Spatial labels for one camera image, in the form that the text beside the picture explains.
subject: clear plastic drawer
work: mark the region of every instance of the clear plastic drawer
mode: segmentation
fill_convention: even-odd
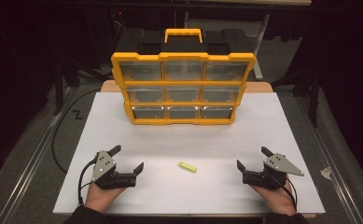
[[[169,119],[196,119],[199,114],[197,106],[168,106]]]
[[[136,119],[164,119],[164,106],[132,106]]]
[[[129,86],[127,90],[132,103],[163,102],[162,86]]]
[[[247,65],[248,63],[239,62],[208,62],[205,69],[205,79],[240,81],[243,78],[244,70]]]
[[[171,102],[197,102],[200,100],[200,86],[167,86],[166,100]]]
[[[239,90],[238,86],[205,86],[202,98],[204,102],[235,102]]]
[[[231,106],[203,106],[201,119],[228,119],[232,109]]]
[[[161,80],[160,62],[120,62],[119,65],[125,80]]]
[[[163,65],[166,80],[202,80],[202,62],[169,61]]]

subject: yellow sticky note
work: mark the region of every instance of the yellow sticky note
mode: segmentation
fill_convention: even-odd
[[[178,166],[181,166],[181,167],[183,167],[183,168],[186,168],[187,170],[190,170],[190,171],[191,171],[191,172],[193,172],[193,173],[196,173],[196,172],[198,171],[198,168],[194,167],[194,166],[193,166],[193,165],[191,165],[191,164],[187,164],[187,163],[185,163],[185,162],[179,162],[177,165],[178,165]]]

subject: black cable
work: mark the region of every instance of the black cable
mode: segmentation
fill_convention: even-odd
[[[64,115],[62,116],[61,120],[59,121],[59,125],[56,127],[56,130],[54,132],[54,135],[52,137],[52,141],[51,141],[51,144],[50,144],[50,147],[51,147],[51,151],[52,151],[52,156],[53,156],[53,159],[55,160],[56,162],[56,165],[59,167],[59,169],[62,170],[63,173],[67,174],[67,171],[62,168],[62,166],[59,164],[59,161],[57,160],[56,158],[56,154],[55,154],[55,148],[54,148],[54,143],[55,143],[55,138],[56,138],[56,135],[57,135],[57,132],[59,131],[60,129],[60,126],[62,125],[63,123],[63,120],[65,118],[65,115],[67,115],[68,111],[70,111],[71,107],[73,107],[74,104],[76,104],[82,97],[88,95],[88,94],[91,94],[92,92],[96,92],[96,91],[99,91],[100,89],[95,89],[93,91],[88,91],[84,94],[82,94],[81,96],[79,96],[66,110],[65,110],[65,113]]]
[[[83,178],[83,175],[85,174],[86,170],[88,170],[88,168],[93,165],[94,163],[96,163],[96,157],[90,161],[88,164],[86,164],[86,166],[83,168],[82,172],[81,172],[81,175],[79,176],[79,181],[78,181],[78,203],[79,205],[82,205],[83,204],[83,198],[81,196],[81,190],[83,187],[81,187],[82,185],[82,178]]]
[[[295,192],[295,205],[298,205],[298,194],[297,194],[297,190],[295,189],[294,185],[292,184],[291,180],[289,180],[287,178],[289,184],[291,184],[291,187],[294,189],[294,192]]]
[[[272,179],[272,180],[274,180],[278,185],[279,185],[279,187],[280,188],[282,188],[285,192],[286,192],[286,194],[288,194],[289,195],[289,197],[291,198],[291,200],[292,200],[292,204],[294,205],[294,208],[295,208],[295,211],[297,211],[297,201],[295,200],[295,198],[294,198],[294,196],[292,195],[292,193],[291,192],[289,192],[289,190],[288,189],[286,189],[286,187],[284,187],[284,185],[282,185],[280,182],[278,182],[278,180],[276,179],[276,178],[274,178],[274,176],[272,176],[271,174],[269,174],[268,173],[268,176]]]
[[[84,186],[81,187],[81,189],[85,188],[86,186],[92,184],[93,182],[89,182],[88,184],[84,184]]]

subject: yellow frame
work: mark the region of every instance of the yellow frame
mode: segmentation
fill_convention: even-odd
[[[191,123],[200,125],[214,125],[214,124],[231,124],[235,120],[235,112],[237,106],[240,105],[243,93],[246,87],[246,81],[248,74],[254,68],[256,57],[253,53],[230,53],[229,55],[209,55],[206,52],[161,52],[158,55],[139,55],[136,52],[115,52],[111,61],[113,64],[113,76],[117,84],[120,86],[123,98],[124,98],[124,110],[133,124],[151,124],[151,125],[165,125],[173,123]],[[164,62],[169,61],[199,61],[203,62],[203,71],[201,80],[165,80],[164,79]],[[161,80],[149,80],[149,81],[134,81],[125,80],[122,74],[119,63],[123,62],[159,62],[161,64]],[[244,70],[242,80],[204,80],[205,78],[205,63],[208,62],[244,62],[248,63],[248,66]],[[234,102],[220,102],[220,103],[206,103],[202,101],[202,88],[201,99],[199,102],[168,102],[166,101],[165,92],[163,90],[163,102],[157,103],[132,103],[129,94],[127,92],[128,86],[237,86],[239,92]],[[231,106],[233,109],[228,119],[201,119],[200,110],[198,112],[199,117],[197,119],[169,119],[168,112],[165,109],[164,119],[136,119],[132,110],[132,106]]]

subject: metal rail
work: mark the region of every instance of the metal rail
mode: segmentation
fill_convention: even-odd
[[[317,128],[314,127],[314,125],[311,123],[309,119],[309,109],[307,108],[306,103],[301,99],[300,97],[296,98],[296,102],[300,110],[302,111],[302,115],[306,119],[306,122],[309,124],[309,127],[314,135],[315,141],[318,144],[318,147],[320,148],[321,156],[327,163],[327,165],[331,168],[332,174],[331,174],[331,181],[336,189],[339,199],[341,200],[341,203],[343,205],[343,208],[352,224],[363,224],[363,218],[358,211],[358,208],[354,202],[353,196],[350,192],[349,187],[347,186],[346,182],[342,178],[342,175],[335,163],[335,161],[332,159],[332,156],[330,154],[330,151],[328,150],[326,144],[324,143],[324,140],[320,134],[320,132],[317,130]]]
[[[59,114],[52,119],[43,137],[39,141],[32,158],[29,160],[26,168],[24,169],[21,177],[18,180],[18,183],[16,184],[15,188],[13,189],[11,195],[7,200],[7,203],[4,205],[4,208],[0,213],[1,224],[11,222],[13,215],[15,214],[19,204],[21,203],[21,199],[23,198],[24,193],[28,189],[31,181],[33,180],[35,172],[39,167],[39,164],[44,158],[44,155],[48,149],[47,144],[53,137],[54,131],[59,125],[60,120],[62,120],[62,117],[65,115],[65,109],[68,108],[68,106],[72,103],[71,99],[76,92],[77,89],[67,89],[65,93],[65,101],[63,107],[59,111]]]

